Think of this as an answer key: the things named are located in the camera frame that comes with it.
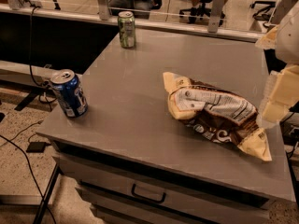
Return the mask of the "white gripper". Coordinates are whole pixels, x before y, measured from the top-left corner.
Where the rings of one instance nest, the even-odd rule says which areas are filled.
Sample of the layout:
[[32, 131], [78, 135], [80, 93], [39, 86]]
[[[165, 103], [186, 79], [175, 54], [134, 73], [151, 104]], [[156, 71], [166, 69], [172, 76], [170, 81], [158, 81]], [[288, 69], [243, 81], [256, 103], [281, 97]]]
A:
[[[276, 49], [276, 56], [284, 63], [299, 63], [299, 1], [281, 20], [259, 38], [259, 49]], [[299, 101], [299, 65], [287, 64], [281, 71], [271, 71], [266, 80], [261, 101], [261, 119], [277, 123]]]

